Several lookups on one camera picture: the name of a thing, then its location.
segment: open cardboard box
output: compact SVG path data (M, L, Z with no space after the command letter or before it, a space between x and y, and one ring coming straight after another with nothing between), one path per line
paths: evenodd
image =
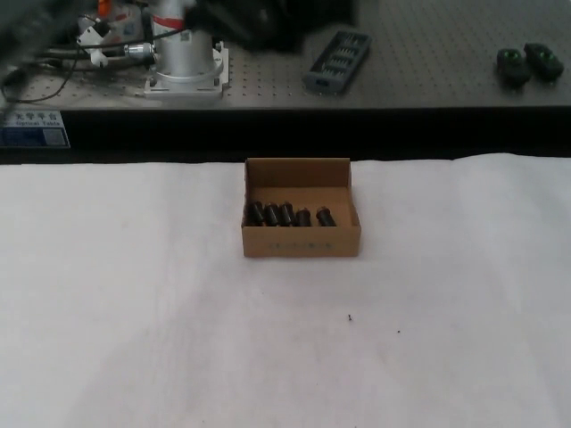
M248 159L242 239L245 257L355 257L360 222L352 199L349 159ZM311 212L312 227L248 226L248 205L290 202ZM337 227L316 218L327 207Z

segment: sticker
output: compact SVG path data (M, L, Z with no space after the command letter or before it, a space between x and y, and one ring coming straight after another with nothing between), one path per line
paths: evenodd
M58 111L11 111L0 125L0 148L70 148Z

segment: black cylindrical object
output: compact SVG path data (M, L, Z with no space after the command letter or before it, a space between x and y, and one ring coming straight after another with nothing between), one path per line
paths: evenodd
M295 214L295 222L299 227L311 227L311 213L307 208L298 210Z
M282 226L295 226L294 206L291 203L284 202L282 206L279 207L279 211L282 216Z
M266 226L281 226L279 207L275 203L267 204L264 212L266 214Z
M318 210L318 214L316 216L318 218L319 223L323 227L335 227L337 224L335 220L333 220L333 216L331 215L331 211L327 207L321 207Z
M264 223L264 206L260 201L252 202L248 207L248 218L254 226L262 226Z

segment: white fabric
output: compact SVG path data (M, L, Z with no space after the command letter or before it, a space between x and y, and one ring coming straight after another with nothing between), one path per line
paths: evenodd
M359 258L251 260L241 165L0 168L0 426L571 426L571 160L353 185Z

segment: blue label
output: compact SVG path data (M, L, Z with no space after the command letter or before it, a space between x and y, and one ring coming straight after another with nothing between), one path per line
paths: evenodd
M63 128L0 128L0 147L69 148Z

